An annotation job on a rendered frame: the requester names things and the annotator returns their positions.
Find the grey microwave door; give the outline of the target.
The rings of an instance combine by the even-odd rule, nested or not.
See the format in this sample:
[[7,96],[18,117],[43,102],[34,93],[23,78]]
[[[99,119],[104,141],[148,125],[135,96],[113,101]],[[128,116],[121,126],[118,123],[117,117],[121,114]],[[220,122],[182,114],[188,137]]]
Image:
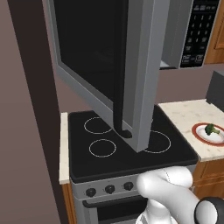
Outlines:
[[134,151],[147,148],[170,0],[46,0],[54,66]]

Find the green broccoli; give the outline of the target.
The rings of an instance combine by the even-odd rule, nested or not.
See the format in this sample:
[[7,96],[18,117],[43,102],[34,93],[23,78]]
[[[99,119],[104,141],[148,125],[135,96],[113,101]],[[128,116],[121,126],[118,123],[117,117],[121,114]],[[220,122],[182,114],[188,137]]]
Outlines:
[[210,136],[212,133],[220,134],[220,132],[214,127],[214,125],[212,123],[208,124],[205,127],[205,132],[208,136]]

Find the grey microwave oven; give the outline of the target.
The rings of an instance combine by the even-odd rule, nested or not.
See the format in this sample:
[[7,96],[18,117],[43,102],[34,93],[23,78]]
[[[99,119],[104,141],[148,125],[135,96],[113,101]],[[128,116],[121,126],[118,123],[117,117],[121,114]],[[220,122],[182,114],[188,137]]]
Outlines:
[[220,0],[171,0],[161,66],[202,67]]

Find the black glass hob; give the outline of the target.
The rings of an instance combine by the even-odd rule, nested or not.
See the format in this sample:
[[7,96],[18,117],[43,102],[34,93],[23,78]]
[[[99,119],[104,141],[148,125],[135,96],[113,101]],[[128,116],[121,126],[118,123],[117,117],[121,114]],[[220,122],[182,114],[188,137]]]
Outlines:
[[140,152],[134,151],[92,110],[71,113],[68,134],[69,170],[75,183],[198,162],[196,152],[159,106],[154,107],[148,148]]

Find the dark brown tall panel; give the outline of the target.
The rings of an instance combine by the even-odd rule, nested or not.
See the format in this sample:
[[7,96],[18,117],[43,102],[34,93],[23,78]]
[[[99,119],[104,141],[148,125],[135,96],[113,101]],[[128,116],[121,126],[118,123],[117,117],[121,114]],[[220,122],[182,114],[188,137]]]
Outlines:
[[60,224],[69,224],[60,168],[60,110],[42,0],[7,0]]

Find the red rimmed white plate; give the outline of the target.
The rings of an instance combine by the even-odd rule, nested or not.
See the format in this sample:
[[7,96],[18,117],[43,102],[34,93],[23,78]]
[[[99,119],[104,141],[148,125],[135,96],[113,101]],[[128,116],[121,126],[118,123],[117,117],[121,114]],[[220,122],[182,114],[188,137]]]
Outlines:
[[216,124],[214,127],[220,132],[220,134],[212,133],[210,136],[205,132],[205,127],[210,124],[206,122],[196,123],[192,126],[192,134],[202,143],[212,146],[222,147],[224,146],[224,129]]

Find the narrow wooden base cupboard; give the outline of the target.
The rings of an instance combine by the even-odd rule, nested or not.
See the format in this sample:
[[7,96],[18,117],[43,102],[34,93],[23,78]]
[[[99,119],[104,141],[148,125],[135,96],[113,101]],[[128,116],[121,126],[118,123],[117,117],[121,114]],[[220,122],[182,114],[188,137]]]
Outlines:
[[62,185],[69,224],[77,224],[71,184]]

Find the dark grey appliance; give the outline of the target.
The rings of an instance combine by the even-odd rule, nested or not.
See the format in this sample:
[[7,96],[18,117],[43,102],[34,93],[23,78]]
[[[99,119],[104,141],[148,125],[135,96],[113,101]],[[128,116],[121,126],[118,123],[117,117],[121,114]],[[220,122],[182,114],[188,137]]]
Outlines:
[[214,71],[206,92],[206,102],[224,113],[224,71]]

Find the wooden wall cupboard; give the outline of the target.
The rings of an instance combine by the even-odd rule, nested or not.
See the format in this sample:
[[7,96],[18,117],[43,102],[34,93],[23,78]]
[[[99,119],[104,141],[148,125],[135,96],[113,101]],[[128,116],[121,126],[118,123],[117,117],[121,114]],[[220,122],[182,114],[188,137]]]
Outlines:
[[220,0],[220,6],[214,22],[213,33],[206,52],[205,63],[224,63],[224,0]]

